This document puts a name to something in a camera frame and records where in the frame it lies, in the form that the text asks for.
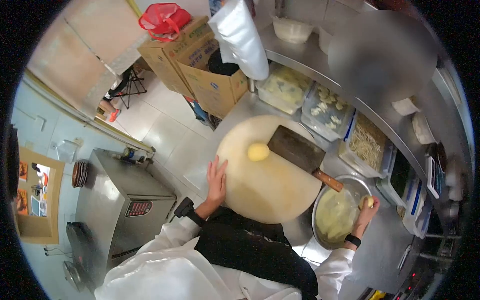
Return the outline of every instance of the white sleeve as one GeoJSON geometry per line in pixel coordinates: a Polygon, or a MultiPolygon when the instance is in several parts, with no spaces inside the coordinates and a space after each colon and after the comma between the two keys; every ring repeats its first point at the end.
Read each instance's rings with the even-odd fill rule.
{"type": "Polygon", "coordinates": [[[335,249],[315,270],[318,282],[318,295],[323,300],[338,300],[342,281],[352,272],[352,259],[355,251],[345,248],[335,249]]]}
{"type": "Polygon", "coordinates": [[[143,245],[137,254],[183,246],[196,237],[199,231],[200,227],[195,222],[189,217],[183,216],[180,220],[163,224],[162,230],[155,236],[155,239],[143,245]]]}

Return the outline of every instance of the white chef jacket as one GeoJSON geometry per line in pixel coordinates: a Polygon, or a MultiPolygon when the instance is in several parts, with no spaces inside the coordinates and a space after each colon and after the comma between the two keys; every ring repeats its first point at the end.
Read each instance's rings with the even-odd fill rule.
{"type": "MultiPolygon", "coordinates": [[[[292,286],[210,264],[198,251],[200,227],[188,217],[162,226],[135,256],[111,269],[97,300],[301,300],[292,286]]],[[[344,277],[352,271],[350,249],[336,249],[315,269],[318,294],[337,300],[344,277]]]]}

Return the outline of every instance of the cleaver handle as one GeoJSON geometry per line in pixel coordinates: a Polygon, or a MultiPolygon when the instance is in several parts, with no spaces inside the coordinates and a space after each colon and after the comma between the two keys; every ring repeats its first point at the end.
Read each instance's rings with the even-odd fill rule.
{"type": "Polygon", "coordinates": [[[316,168],[315,170],[313,170],[312,175],[337,192],[340,192],[343,189],[343,183],[320,171],[320,168],[316,168]]]}

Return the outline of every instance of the round cutting board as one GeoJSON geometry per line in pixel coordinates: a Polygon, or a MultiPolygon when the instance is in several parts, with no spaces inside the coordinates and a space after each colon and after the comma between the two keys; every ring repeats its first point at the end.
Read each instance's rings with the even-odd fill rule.
{"type": "Polygon", "coordinates": [[[279,125],[313,141],[298,123],[265,115],[235,126],[217,150],[220,163],[228,159],[226,204],[236,213],[266,224],[298,217],[315,201],[322,186],[318,179],[272,151],[265,160],[248,159],[248,147],[267,144],[279,125]]]}

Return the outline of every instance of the potato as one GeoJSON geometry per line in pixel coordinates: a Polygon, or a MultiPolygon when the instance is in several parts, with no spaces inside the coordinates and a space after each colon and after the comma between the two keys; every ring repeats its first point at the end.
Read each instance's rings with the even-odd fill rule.
{"type": "Polygon", "coordinates": [[[270,149],[265,144],[251,144],[248,147],[247,156],[251,161],[264,160],[270,154],[270,149]]]}
{"type": "Polygon", "coordinates": [[[361,210],[363,208],[363,201],[365,200],[365,197],[368,197],[368,207],[373,206],[373,197],[372,196],[363,196],[360,200],[359,204],[359,209],[361,210]]]}

